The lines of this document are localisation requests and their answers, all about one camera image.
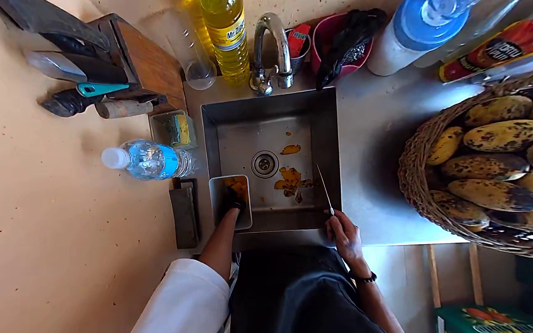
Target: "red package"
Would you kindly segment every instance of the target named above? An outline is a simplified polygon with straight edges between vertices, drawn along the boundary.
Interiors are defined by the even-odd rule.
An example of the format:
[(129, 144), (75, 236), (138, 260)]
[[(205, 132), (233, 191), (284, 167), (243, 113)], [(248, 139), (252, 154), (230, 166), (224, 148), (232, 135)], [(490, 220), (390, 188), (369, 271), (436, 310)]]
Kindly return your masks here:
[(289, 36), (287, 36), (287, 41), (289, 42), (289, 55), (292, 58), (300, 56), (301, 48), (303, 47), (309, 32), (310, 26), (304, 23), (296, 26), (291, 33), (289, 33)]
[(513, 23), (469, 54), (440, 68), (440, 78), (452, 82), (533, 55), (533, 19)]

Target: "bracelet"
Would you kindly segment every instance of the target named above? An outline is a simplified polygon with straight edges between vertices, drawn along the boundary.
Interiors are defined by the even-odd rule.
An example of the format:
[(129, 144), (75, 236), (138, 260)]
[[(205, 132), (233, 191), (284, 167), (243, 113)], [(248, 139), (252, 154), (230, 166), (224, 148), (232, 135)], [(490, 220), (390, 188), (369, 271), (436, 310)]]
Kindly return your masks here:
[(357, 277), (351, 271), (349, 271), (349, 276), (356, 282), (375, 282), (377, 280), (377, 275), (374, 272), (371, 272), (371, 277)]

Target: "woven basket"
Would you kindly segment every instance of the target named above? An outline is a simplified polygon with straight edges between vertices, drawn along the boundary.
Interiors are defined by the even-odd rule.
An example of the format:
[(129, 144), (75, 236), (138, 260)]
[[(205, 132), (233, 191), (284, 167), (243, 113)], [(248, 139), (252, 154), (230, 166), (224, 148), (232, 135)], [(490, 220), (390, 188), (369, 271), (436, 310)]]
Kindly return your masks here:
[(514, 95), (528, 88), (533, 88), (533, 75), (488, 87), (483, 93), (442, 110), (437, 116), (421, 125), (415, 135), (406, 142), (404, 153), (399, 161), (398, 177), (400, 178), (400, 190), (404, 193), (406, 200), (421, 216), (441, 228), (481, 246), (533, 257), (533, 232), (497, 226), (493, 223), (480, 232), (470, 232), (442, 213), (431, 199), (425, 178), (425, 162), (433, 144), (445, 127), (456, 117), (476, 104), (495, 97)]

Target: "hand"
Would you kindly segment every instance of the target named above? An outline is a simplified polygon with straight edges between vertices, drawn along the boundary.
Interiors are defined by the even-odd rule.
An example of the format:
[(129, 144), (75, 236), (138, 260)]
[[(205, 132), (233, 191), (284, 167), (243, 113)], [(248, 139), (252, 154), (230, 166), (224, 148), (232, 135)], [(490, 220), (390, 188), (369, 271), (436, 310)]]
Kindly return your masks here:
[(371, 271), (363, 258), (359, 227), (349, 217), (335, 209), (335, 216), (330, 216), (326, 221), (326, 234), (331, 243), (336, 240), (337, 251), (353, 273), (362, 278), (371, 277)]
[(238, 197), (238, 194), (231, 187), (227, 187), (227, 196), (223, 199), (221, 204), (221, 216), (225, 216), (232, 208), (240, 209), (239, 216), (244, 214), (244, 209), (246, 209), (246, 201)]

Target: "blue bottle label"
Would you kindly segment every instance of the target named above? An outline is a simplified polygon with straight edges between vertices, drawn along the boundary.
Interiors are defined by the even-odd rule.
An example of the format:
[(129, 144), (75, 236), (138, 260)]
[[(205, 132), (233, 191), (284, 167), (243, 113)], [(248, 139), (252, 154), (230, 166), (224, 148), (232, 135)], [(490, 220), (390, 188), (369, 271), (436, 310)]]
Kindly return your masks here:
[(158, 146), (163, 153), (164, 164), (162, 173), (160, 173), (155, 180), (164, 180), (170, 178), (170, 176), (174, 174), (174, 171), (176, 171), (176, 168), (178, 168), (178, 157), (176, 156), (174, 149), (160, 144), (158, 144)]

